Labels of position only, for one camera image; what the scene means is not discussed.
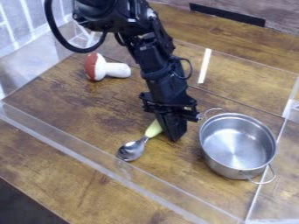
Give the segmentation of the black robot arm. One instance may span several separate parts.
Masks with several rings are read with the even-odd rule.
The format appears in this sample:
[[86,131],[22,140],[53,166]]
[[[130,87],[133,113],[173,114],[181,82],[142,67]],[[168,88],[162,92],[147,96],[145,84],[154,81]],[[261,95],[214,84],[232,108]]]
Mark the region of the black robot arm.
[[146,0],[75,0],[74,18],[94,32],[115,34],[141,67],[149,91],[141,94],[145,111],[155,114],[164,132],[178,141],[188,122],[200,120],[198,102],[188,95],[192,74],[185,58],[174,55],[174,39]]

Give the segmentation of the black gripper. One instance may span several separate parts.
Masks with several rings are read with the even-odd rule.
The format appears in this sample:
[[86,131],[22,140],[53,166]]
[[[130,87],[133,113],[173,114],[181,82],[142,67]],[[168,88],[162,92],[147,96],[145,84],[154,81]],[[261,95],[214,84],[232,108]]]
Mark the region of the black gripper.
[[145,111],[155,114],[165,134],[177,142],[188,131],[188,121],[198,122],[201,118],[198,102],[188,94],[189,77],[184,66],[142,69],[142,77],[149,87],[139,95]]

